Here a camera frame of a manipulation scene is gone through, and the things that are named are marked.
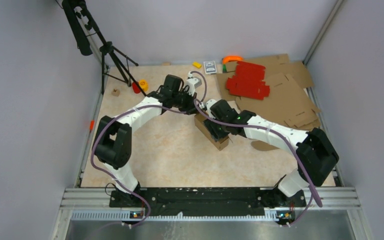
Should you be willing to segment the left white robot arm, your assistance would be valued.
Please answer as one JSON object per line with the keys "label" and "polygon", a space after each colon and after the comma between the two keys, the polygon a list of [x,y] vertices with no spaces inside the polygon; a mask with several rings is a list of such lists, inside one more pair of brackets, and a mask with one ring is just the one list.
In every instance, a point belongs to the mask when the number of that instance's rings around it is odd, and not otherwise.
{"label": "left white robot arm", "polygon": [[126,112],[115,116],[103,116],[97,126],[92,146],[90,162],[94,168],[94,158],[104,164],[102,172],[116,182],[121,191],[121,200],[129,207],[140,202],[139,182],[128,162],[132,155],[133,133],[151,119],[167,111],[191,115],[196,113],[194,100],[197,88],[205,82],[188,74],[186,80],[168,74],[157,90],[151,91],[140,103]]}

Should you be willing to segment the brown cardboard box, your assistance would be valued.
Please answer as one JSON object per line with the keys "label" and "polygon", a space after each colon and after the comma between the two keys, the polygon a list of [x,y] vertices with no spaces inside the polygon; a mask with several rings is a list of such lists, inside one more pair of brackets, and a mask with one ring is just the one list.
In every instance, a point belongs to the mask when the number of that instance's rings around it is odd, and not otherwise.
{"label": "brown cardboard box", "polygon": [[199,131],[208,139],[212,145],[218,149],[219,151],[222,151],[225,149],[230,142],[230,138],[228,136],[225,136],[220,139],[215,139],[212,135],[212,133],[209,131],[209,129],[206,126],[206,123],[209,122],[202,114],[197,113],[194,115],[194,124],[199,129]]}

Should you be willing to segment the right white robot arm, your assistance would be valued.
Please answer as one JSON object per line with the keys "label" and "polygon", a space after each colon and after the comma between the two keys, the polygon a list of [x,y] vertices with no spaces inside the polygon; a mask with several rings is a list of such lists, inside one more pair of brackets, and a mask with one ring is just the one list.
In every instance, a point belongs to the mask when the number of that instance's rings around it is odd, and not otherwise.
{"label": "right white robot arm", "polygon": [[208,111],[210,131],[216,136],[239,135],[285,150],[295,158],[297,168],[275,186],[273,200],[277,205],[287,206],[297,192],[307,187],[316,200],[320,199],[315,188],[325,182],[339,161],[339,155],[322,129],[286,127],[248,110],[237,112],[224,99],[210,99],[199,106]]}

